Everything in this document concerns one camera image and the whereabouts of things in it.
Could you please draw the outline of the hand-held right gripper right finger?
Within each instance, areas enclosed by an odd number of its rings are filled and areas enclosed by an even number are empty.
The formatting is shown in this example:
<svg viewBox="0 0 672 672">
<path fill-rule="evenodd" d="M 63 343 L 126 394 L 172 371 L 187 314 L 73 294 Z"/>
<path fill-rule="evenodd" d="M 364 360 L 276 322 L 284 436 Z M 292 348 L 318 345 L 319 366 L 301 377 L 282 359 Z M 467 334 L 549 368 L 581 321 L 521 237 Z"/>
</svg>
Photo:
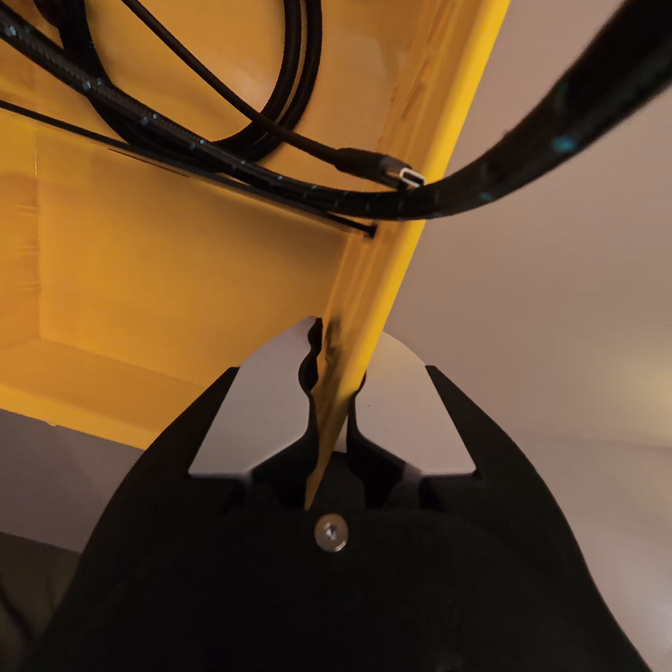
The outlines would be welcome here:
<svg viewBox="0 0 672 672">
<path fill-rule="evenodd" d="M 466 476 L 476 465 L 425 363 L 383 332 L 351 399 L 353 438 L 400 460 L 416 476 Z"/>
</svg>

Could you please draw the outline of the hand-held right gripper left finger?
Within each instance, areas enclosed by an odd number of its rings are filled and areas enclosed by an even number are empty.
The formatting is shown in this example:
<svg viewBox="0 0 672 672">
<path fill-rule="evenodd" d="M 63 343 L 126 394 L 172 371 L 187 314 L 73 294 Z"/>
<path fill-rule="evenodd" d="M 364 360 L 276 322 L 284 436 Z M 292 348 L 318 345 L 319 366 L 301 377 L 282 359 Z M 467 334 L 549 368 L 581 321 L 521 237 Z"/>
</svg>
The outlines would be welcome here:
<svg viewBox="0 0 672 672">
<path fill-rule="evenodd" d="M 189 475 L 250 477 L 307 436 L 321 346 L 322 319 L 308 316 L 254 351 L 234 375 Z"/>
</svg>

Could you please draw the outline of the yellow plastic bin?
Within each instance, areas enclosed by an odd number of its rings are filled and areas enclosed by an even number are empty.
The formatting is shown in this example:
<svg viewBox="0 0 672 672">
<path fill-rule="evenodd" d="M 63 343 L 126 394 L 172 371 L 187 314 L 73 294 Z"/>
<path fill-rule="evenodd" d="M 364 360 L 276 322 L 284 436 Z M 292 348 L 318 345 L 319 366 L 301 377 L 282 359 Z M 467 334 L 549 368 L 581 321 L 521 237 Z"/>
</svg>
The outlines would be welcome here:
<svg viewBox="0 0 672 672">
<path fill-rule="evenodd" d="M 441 180 L 510 1 L 324 1 L 298 130 Z M 314 499 L 424 220 L 331 216 L 109 145 L 90 103 L 1 41 L 1 407 L 145 449 L 308 317 Z"/>
</svg>

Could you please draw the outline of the black bin divider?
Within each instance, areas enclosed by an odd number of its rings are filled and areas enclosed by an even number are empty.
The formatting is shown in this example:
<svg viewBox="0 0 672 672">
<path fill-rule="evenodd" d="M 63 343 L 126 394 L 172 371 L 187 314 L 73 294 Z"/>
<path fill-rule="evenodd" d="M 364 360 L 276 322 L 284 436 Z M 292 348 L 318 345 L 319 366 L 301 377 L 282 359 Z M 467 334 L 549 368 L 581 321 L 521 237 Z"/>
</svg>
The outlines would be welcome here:
<svg viewBox="0 0 672 672">
<path fill-rule="evenodd" d="M 172 172 L 186 178 L 193 178 L 203 183 L 216 186 L 217 188 L 229 189 L 232 192 L 240 195 L 255 197 L 267 204 L 283 206 L 290 208 L 292 211 L 301 212 L 303 214 L 310 214 L 325 220 L 330 225 L 339 226 L 345 231 L 358 231 L 370 239 L 373 239 L 377 232 L 376 224 L 359 223 L 346 217 L 330 214 L 328 212 L 321 212 L 317 208 L 308 206 L 307 204 L 297 204 L 285 197 L 266 194 L 260 188 L 246 185 L 240 181 L 231 179 L 230 177 L 210 173 L 203 169 L 189 166 L 182 161 L 167 158 L 151 150 L 134 147 L 127 142 L 110 138 L 70 122 L 58 120 L 54 117 L 36 112 L 21 105 L 13 104 L 3 100 L 1 101 L 1 109 L 5 112 L 21 116 L 30 121 L 44 124 L 45 126 L 52 129 L 67 132 L 76 137 L 90 140 L 91 142 L 97 143 L 98 145 L 101 145 L 102 147 L 105 147 L 114 153 L 127 156 L 131 159 L 146 163 L 148 165 L 153 165 L 154 167 L 158 167 L 164 171 Z"/>
</svg>

